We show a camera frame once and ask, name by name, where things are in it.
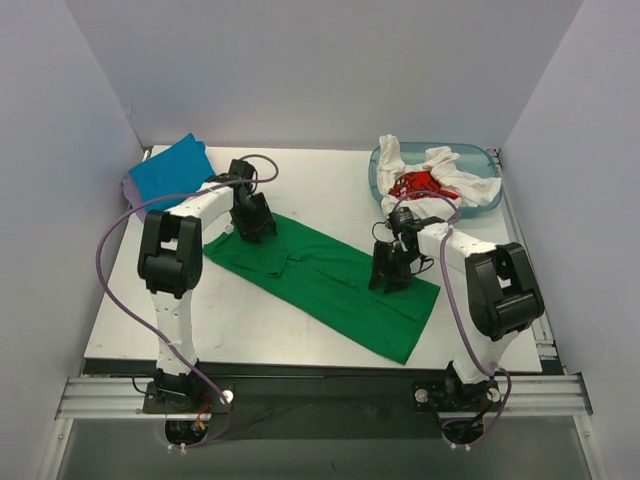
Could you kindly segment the green t shirt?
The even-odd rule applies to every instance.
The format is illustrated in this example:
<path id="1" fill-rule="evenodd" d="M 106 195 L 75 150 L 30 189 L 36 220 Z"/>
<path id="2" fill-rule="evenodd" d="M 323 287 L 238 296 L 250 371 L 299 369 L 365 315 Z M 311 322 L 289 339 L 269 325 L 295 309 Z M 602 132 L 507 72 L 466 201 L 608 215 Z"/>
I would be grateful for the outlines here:
<path id="1" fill-rule="evenodd" d="M 291 218 L 259 243 L 222 233 L 203 255 L 312 316 L 365 349 L 406 364 L 436 305 L 440 287 L 415 279 L 386 294 L 368 288 L 372 257 Z"/>

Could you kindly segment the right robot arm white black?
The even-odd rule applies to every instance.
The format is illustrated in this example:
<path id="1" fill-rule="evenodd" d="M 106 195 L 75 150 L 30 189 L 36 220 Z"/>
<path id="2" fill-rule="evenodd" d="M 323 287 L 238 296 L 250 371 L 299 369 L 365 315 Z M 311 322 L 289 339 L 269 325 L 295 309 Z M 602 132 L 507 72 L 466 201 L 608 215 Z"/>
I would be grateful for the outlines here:
<path id="1" fill-rule="evenodd" d="M 479 395 L 478 383 L 502 366 L 510 345 L 545 311 L 525 248 L 472 237 L 438 217 L 389 216 L 393 238 L 374 242 L 371 290 L 408 289 L 412 264 L 440 265 L 462 351 L 451 359 L 455 376 L 443 383 L 448 404 L 465 408 Z"/>

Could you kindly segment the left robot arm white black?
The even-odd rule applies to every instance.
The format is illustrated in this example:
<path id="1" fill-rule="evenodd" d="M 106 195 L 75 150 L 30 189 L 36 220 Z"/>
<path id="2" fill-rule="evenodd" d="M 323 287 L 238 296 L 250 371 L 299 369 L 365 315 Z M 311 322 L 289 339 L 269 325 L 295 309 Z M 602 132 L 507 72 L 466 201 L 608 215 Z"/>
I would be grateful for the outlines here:
<path id="1" fill-rule="evenodd" d="M 198 356 L 192 333 L 192 294 L 203 272 L 203 231 L 219 217 L 231 217 L 233 231 L 249 243 L 276 233 L 276 221 L 249 154 L 231 161 L 196 194 L 166 211 L 146 214 L 137 263 L 150 294 L 159 330 L 159 356 L 154 374 L 158 391 L 182 412 L 195 409 L 208 388 L 194 368 Z"/>

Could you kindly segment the white t shirt red print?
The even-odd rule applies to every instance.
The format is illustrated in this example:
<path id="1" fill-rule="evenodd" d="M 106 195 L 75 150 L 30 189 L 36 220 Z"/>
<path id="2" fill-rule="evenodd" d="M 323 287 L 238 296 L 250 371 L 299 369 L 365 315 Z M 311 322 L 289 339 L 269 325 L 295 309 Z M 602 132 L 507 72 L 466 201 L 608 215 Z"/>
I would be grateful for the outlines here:
<path id="1" fill-rule="evenodd" d="M 460 171 L 456 166 L 460 155 L 450 147 L 427 149 L 422 163 L 407 165 L 400 156 L 400 142 L 391 134 L 379 137 L 376 173 L 382 200 L 377 202 L 384 215 L 399 205 L 409 207 L 421 219 L 430 216 L 448 219 L 457 207 L 461 217 L 470 218 L 494 209 L 499 203 L 501 179 L 484 179 Z"/>

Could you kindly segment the folded blue t shirt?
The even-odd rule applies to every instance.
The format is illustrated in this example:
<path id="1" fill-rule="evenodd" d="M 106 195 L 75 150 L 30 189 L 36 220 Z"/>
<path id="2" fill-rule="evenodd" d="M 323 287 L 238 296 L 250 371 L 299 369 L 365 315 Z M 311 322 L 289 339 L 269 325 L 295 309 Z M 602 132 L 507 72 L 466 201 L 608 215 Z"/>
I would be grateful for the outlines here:
<path id="1" fill-rule="evenodd" d="M 205 144 L 192 133 L 129 170 L 129 177 L 142 202 L 196 192 L 205 180 L 214 175 Z"/>

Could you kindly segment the clear blue plastic bin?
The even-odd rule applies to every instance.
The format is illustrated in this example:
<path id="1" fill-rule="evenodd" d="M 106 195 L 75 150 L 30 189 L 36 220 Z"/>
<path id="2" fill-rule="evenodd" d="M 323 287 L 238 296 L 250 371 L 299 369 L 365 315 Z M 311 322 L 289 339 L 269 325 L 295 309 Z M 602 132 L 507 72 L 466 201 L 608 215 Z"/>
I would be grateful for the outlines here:
<path id="1" fill-rule="evenodd" d="M 500 178 L 500 173 L 493 156 L 486 150 L 471 144 L 442 142 L 400 142 L 400 156 L 407 165 L 418 165 L 425 160 L 425 151 L 431 148 L 448 146 L 460 155 L 456 161 L 457 168 L 465 173 L 480 178 Z M 377 146 L 370 155 L 368 165 L 368 182 L 372 197 L 380 202 L 382 195 L 377 187 L 377 165 L 380 159 L 380 147 Z"/>

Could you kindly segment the aluminium frame rail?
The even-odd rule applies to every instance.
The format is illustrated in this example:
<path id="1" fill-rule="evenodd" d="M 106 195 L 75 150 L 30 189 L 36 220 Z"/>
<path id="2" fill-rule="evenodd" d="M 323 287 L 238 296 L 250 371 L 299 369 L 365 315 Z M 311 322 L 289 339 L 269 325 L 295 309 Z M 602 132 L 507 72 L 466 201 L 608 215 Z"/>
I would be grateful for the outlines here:
<path id="1" fill-rule="evenodd" d="M 128 378 L 71 378 L 56 411 L 58 420 L 179 419 L 190 414 L 151 414 L 143 411 L 143 395 Z M 504 414 L 519 417 L 574 417 L 593 413 L 582 378 L 515 376 Z"/>

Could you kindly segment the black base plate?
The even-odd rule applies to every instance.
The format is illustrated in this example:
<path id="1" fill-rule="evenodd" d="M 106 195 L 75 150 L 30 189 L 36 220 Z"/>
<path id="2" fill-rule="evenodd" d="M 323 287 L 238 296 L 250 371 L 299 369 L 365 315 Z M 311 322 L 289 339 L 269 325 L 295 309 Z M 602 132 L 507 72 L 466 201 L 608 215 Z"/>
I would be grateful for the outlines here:
<path id="1" fill-rule="evenodd" d="M 465 385 L 444 370 L 205 363 L 176 380 L 134 382 L 142 412 L 173 443 L 227 439 L 412 440 L 481 437 L 502 406 L 493 380 Z"/>

